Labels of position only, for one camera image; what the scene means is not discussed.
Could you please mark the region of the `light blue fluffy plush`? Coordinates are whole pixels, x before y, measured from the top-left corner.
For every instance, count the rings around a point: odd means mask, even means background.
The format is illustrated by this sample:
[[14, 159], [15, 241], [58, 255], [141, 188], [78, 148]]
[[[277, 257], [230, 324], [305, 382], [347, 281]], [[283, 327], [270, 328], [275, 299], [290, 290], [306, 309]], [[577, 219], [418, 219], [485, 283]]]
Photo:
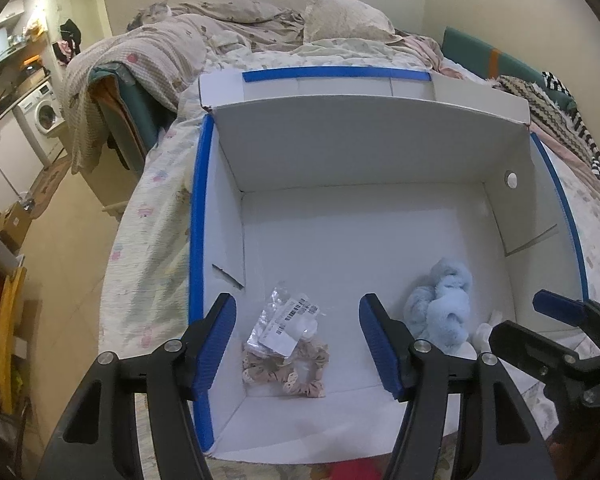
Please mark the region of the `light blue fluffy plush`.
[[403, 317], [411, 335], [459, 356], [468, 345], [471, 285], [472, 275], [464, 263], [440, 259], [431, 268], [428, 282], [416, 286], [406, 300]]

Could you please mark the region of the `beige frilly scrunchie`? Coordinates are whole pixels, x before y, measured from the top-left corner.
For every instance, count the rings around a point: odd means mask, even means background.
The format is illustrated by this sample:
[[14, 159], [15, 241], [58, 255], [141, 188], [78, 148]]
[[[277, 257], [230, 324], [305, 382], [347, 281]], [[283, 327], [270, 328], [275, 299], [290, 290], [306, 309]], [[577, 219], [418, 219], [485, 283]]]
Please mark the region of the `beige frilly scrunchie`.
[[328, 345], [318, 341], [300, 341], [289, 358], [245, 349], [242, 381], [250, 386], [278, 385], [284, 396], [324, 398], [323, 378], [329, 359]]

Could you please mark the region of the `clear bag with label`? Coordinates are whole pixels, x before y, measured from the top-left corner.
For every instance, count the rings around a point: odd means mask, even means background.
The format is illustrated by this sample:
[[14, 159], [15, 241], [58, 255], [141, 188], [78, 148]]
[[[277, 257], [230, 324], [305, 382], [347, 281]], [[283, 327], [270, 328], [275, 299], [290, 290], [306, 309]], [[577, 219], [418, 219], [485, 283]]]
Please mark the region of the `clear bag with label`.
[[300, 342], [317, 334], [321, 308], [303, 294], [293, 295], [283, 283], [277, 284], [254, 324], [245, 349], [260, 358], [288, 359]]

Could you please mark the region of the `white fluffy plush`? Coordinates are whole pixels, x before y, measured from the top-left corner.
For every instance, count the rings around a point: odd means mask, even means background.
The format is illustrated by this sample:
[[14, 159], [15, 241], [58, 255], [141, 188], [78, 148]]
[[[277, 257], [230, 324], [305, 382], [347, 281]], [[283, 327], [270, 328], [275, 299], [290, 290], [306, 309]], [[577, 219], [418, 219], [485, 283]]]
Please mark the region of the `white fluffy plush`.
[[468, 339], [460, 345], [454, 356], [462, 359], [476, 360], [481, 353], [490, 352], [489, 338], [495, 326], [503, 321], [503, 313], [494, 310], [488, 322], [481, 323]]

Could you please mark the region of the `pink heart plush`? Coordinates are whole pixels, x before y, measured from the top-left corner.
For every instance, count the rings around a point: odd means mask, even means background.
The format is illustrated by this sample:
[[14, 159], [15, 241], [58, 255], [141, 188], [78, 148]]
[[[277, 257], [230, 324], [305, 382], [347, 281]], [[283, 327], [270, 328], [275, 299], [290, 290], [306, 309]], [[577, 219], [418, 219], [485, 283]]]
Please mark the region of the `pink heart plush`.
[[332, 465], [330, 480], [381, 480], [382, 473], [372, 458], [346, 460]]

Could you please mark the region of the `white cartoon print bedsheet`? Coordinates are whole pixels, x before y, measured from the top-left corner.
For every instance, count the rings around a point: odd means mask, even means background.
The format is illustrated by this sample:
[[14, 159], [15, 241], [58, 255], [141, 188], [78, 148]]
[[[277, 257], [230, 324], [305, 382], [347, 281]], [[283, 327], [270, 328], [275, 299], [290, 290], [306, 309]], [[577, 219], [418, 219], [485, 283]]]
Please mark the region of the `white cartoon print bedsheet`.
[[[206, 74], [217, 70], [275, 70], [306, 66], [398, 68], [437, 75], [411, 52], [365, 40], [323, 40], [290, 52], [237, 49], [210, 54]], [[120, 224], [100, 307], [100, 345], [137, 356], [180, 336], [189, 316], [190, 224], [195, 160], [204, 109], [190, 86], [178, 118], [150, 151], [140, 183]], [[588, 296], [600, 302], [600, 193], [557, 159], [557, 174], [581, 239]]]

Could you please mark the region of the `blue and white cardboard box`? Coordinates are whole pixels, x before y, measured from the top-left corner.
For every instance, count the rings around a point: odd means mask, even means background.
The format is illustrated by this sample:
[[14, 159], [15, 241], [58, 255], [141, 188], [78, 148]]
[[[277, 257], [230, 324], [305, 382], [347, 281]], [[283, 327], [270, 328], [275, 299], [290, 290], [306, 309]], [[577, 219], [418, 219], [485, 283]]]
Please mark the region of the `blue and white cardboard box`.
[[[527, 101], [398, 68], [217, 70], [199, 78], [204, 123], [190, 224], [189, 316], [222, 292], [237, 322], [194, 405], [219, 460], [310, 464], [388, 453], [404, 407], [382, 388], [358, 304], [400, 316], [443, 258], [474, 284], [467, 325], [493, 311], [542, 334], [542, 289], [588, 296], [583, 249], [557, 159]], [[285, 396], [242, 380], [242, 347], [274, 286], [321, 309], [326, 394]]]

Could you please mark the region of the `black white striped cloth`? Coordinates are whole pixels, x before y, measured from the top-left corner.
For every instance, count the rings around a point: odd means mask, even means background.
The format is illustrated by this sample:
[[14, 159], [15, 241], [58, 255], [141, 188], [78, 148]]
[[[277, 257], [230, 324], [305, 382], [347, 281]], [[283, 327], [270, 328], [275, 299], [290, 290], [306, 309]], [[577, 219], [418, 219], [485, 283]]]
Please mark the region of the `black white striped cloth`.
[[563, 112], [536, 84], [513, 76], [499, 76], [496, 88], [525, 99], [530, 108], [532, 125], [557, 144], [557, 154], [580, 178], [600, 192], [600, 148], [585, 125], [577, 108]]

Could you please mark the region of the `yellow wooden chair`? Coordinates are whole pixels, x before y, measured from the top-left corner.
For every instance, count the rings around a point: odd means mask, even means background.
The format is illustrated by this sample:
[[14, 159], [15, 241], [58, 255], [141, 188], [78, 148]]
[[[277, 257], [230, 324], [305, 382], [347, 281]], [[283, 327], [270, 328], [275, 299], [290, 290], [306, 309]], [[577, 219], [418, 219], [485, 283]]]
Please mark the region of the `yellow wooden chair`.
[[14, 364], [17, 358], [27, 359], [27, 344], [22, 344], [23, 350], [18, 352], [18, 342], [15, 335], [16, 321], [20, 307], [21, 293], [26, 280], [27, 269], [23, 266], [7, 274], [2, 279], [0, 295], [0, 410], [5, 415], [15, 413], [16, 394], [14, 393]]

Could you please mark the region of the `cardboard box on floor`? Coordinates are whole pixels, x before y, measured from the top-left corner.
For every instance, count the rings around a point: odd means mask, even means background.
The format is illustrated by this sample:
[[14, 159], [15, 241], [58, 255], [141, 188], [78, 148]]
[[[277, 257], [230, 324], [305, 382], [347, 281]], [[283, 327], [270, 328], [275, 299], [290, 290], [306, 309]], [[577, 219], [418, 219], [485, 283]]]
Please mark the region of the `cardboard box on floor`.
[[20, 203], [12, 204], [0, 215], [0, 240], [12, 252], [18, 252], [31, 223], [30, 212]]

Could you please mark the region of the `brown floor mat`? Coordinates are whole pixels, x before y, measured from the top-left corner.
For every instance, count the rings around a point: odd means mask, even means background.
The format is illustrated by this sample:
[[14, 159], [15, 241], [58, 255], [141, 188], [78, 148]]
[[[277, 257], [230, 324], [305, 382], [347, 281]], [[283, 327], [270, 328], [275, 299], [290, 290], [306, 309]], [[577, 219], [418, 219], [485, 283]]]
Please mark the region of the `brown floor mat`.
[[64, 155], [55, 160], [38, 175], [32, 190], [34, 203], [31, 210], [32, 219], [40, 218], [44, 214], [70, 167], [71, 157]]

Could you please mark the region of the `green headboard cushion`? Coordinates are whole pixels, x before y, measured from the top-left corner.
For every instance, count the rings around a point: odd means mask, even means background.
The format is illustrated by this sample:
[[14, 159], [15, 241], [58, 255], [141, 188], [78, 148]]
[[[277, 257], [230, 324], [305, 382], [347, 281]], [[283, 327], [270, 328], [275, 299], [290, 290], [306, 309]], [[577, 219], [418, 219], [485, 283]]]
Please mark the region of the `green headboard cushion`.
[[466, 32], [447, 27], [443, 34], [442, 52], [446, 58], [483, 79], [513, 76], [539, 86], [563, 112], [577, 108], [569, 90], [552, 73], [540, 72]]

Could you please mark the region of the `white lower cabinets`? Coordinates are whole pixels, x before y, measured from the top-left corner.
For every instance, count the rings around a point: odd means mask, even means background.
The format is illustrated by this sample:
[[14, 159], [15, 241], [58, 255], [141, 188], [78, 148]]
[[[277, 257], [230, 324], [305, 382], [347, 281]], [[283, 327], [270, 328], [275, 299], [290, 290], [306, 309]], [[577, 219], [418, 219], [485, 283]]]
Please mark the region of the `white lower cabinets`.
[[26, 194], [43, 170], [13, 112], [0, 119], [0, 212]]

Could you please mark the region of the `white washing machine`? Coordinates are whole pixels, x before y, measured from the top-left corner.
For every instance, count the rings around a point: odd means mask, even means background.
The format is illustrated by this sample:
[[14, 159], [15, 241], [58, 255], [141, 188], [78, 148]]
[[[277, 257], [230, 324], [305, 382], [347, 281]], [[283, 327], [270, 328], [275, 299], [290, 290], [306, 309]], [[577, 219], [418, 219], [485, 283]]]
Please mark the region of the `white washing machine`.
[[42, 82], [32, 89], [18, 102], [14, 113], [43, 166], [50, 166], [62, 150], [59, 133], [65, 125], [59, 101], [50, 82]]

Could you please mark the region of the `cream textured pillow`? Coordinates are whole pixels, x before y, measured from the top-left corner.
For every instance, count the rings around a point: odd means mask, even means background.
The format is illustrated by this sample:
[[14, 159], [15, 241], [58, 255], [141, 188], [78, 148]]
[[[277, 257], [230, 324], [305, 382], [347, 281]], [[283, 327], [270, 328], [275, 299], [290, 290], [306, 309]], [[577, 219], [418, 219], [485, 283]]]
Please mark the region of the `cream textured pillow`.
[[305, 44], [338, 38], [393, 44], [401, 39], [384, 12], [360, 0], [311, 0], [302, 18]]

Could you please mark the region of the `grey brown duvet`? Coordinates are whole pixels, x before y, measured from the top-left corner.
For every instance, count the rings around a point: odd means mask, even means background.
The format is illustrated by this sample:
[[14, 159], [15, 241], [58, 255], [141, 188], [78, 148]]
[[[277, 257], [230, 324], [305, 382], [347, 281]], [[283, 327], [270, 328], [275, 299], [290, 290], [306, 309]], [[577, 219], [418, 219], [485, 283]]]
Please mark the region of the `grey brown duvet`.
[[151, 3], [137, 11], [126, 30], [155, 24], [169, 18], [195, 14], [215, 20], [220, 29], [237, 32], [247, 38], [255, 51], [291, 51], [303, 44], [304, 19], [300, 12], [256, 0], [229, 2]]

